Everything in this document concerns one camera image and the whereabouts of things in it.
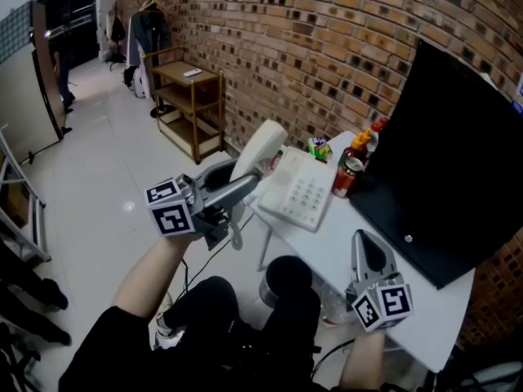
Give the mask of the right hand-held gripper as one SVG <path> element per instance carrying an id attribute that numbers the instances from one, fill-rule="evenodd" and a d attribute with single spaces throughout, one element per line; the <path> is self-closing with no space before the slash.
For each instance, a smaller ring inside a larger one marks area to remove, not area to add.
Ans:
<path id="1" fill-rule="evenodd" d="M 366 266 L 386 277 L 363 281 Z M 391 247 L 377 235 L 362 229 L 353 234 L 351 268 L 353 283 L 346 289 L 347 309 L 355 312 L 367 333 L 394 327 L 413 313 L 410 285 L 396 272 Z"/>

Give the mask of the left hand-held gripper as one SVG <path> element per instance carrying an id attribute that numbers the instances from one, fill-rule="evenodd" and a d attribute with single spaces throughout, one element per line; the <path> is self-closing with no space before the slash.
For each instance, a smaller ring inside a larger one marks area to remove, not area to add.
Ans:
<path id="1" fill-rule="evenodd" d="M 248 173 L 233 181 L 237 160 L 213 164 L 195 179 L 182 174 L 145 190 L 145 205 L 163 237 L 194 234 L 212 250 L 229 235 L 223 209 L 232 209 L 252 193 L 260 176 Z"/>

